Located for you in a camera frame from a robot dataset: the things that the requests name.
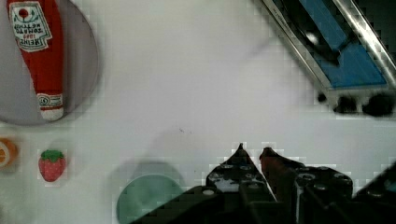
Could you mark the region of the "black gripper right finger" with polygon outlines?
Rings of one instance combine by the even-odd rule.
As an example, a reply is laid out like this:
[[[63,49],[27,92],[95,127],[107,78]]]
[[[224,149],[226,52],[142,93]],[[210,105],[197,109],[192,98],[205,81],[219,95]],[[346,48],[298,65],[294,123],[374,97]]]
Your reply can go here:
[[[262,173],[296,224],[354,224],[352,180],[330,167],[307,166],[265,147]]]

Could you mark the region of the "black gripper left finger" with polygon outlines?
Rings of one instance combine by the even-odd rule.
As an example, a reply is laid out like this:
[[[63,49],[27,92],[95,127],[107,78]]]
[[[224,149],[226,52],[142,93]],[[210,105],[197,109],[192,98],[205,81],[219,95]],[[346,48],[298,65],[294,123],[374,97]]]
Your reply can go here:
[[[276,224],[275,198],[243,143],[206,176],[205,184],[224,198],[211,224]]]

